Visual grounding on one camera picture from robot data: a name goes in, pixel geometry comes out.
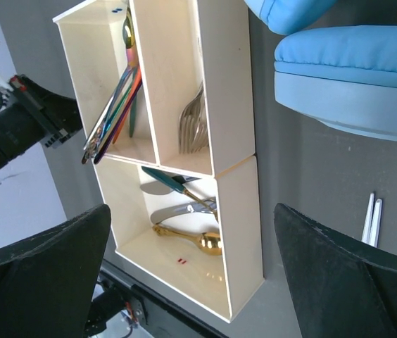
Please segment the orange silicone spoon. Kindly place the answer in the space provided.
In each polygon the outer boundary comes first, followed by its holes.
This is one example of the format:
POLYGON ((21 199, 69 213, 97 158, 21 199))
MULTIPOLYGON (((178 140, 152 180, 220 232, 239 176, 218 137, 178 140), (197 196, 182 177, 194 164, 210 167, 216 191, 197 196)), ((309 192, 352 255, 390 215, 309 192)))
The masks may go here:
POLYGON ((129 111, 131 111, 132 106, 133 106, 133 101, 135 100, 137 93, 139 91, 139 88, 141 87, 142 84, 142 79, 141 79, 141 68, 138 65, 136 70, 135 70, 135 76, 133 77, 133 83, 131 86, 131 90, 129 93, 128 98, 125 101, 125 106, 124 106, 124 113, 122 114, 122 121, 118 123, 118 129, 113 136, 112 144, 116 143, 118 140, 118 137, 122 131, 123 125, 127 119, 127 114, 129 111))

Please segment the silver round ladle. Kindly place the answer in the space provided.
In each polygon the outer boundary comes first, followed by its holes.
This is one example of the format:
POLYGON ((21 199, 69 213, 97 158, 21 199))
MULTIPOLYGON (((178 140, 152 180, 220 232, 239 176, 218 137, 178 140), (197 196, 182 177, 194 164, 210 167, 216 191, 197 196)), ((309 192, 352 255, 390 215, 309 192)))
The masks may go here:
POLYGON ((123 74, 121 75, 118 84, 116 85, 115 89, 112 91, 108 102, 103 108, 99 118, 95 122, 87 140, 83 146, 83 157, 82 157, 82 164, 85 164, 89 161, 91 157, 95 157, 97 152, 98 145, 101 142, 103 137, 103 133, 106 127, 106 123, 108 122, 109 115, 112 113, 113 107, 118 100, 120 93, 122 92, 125 82, 128 80, 129 76, 132 74, 133 70, 131 67, 127 66, 123 74))

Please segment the teal silicone spoon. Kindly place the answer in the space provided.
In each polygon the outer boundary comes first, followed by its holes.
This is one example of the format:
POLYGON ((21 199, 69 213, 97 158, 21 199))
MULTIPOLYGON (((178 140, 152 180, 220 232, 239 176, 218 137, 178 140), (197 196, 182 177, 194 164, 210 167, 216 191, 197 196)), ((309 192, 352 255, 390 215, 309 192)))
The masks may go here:
POLYGON ((137 98, 135 97, 130 109, 129 137, 133 138, 137 117, 137 98))

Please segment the ornate gold spoon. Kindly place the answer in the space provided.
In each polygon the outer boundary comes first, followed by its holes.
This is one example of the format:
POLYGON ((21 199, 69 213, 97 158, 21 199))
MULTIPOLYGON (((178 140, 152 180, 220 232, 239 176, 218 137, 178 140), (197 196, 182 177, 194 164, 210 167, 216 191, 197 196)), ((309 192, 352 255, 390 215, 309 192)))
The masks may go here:
POLYGON ((158 236, 164 237, 178 237, 190 241, 199 250, 210 256, 221 256, 223 243, 221 237, 215 232, 202 232, 202 233, 191 233, 180 230, 174 230, 162 225, 154 225, 153 231, 158 236))

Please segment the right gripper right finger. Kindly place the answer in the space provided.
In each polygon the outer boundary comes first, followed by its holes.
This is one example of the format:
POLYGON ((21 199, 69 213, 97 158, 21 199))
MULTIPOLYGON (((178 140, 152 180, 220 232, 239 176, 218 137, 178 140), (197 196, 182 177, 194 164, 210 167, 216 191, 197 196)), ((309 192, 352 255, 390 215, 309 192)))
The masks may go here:
POLYGON ((303 337, 397 337, 397 255, 286 204, 274 226, 303 337))

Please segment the iridescent blue purple spoon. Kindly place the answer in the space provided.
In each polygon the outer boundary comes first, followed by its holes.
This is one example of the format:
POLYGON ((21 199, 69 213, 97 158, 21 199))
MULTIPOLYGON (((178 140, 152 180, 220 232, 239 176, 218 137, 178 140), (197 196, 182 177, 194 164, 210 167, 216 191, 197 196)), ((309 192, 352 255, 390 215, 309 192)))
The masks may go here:
POLYGON ((97 155, 95 156, 94 160, 93 160, 93 164, 96 165, 98 164, 101 159, 103 158, 105 152, 107 151, 108 147, 111 145, 112 140, 113 140, 113 136, 115 135, 117 129, 118 129, 118 123, 122 121, 122 114, 119 116, 119 118, 117 119, 115 125, 113 126, 113 128, 111 129, 109 135, 105 138, 102 146, 99 148, 99 151, 97 153, 97 155))

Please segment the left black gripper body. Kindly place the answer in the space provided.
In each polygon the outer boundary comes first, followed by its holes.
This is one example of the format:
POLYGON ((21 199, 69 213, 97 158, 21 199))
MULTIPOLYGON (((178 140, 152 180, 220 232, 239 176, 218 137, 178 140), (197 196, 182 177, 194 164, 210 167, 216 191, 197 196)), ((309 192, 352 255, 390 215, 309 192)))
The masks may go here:
POLYGON ((0 169, 36 143, 56 148, 82 129, 75 99, 14 75, 0 88, 0 169))

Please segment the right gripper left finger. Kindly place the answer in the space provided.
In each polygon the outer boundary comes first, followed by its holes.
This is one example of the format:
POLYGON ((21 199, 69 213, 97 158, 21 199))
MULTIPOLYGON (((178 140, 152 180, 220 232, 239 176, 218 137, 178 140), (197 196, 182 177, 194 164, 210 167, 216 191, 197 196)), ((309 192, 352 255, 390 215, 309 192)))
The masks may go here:
POLYGON ((82 337, 110 229, 101 204, 0 248, 0 337, 82 337))

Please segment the cream divided utensil box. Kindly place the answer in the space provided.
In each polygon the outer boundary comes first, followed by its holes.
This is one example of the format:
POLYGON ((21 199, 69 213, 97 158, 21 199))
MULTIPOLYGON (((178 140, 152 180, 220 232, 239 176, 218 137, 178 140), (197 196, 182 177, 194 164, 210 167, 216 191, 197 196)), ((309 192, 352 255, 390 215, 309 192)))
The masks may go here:
POLYGON ((115 252, 225 322, 263 283, 243 1, 83 1, 57 25, 115 252))

